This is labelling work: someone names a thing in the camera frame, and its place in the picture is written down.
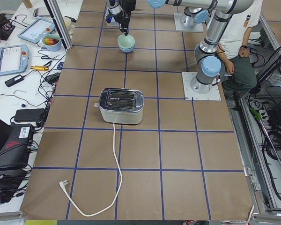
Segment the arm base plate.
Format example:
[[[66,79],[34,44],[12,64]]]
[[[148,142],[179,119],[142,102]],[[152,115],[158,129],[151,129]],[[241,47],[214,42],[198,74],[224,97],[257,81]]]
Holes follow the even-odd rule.
[[[185,14],[174,14],[174,22],[176,31],[180,32],[200,32],[204,31],[201,23],[195,23],[191,16]]]
[[[221,101],[216,79],[211,84],[201,84],[197,72],[182,72],[185,100]]]

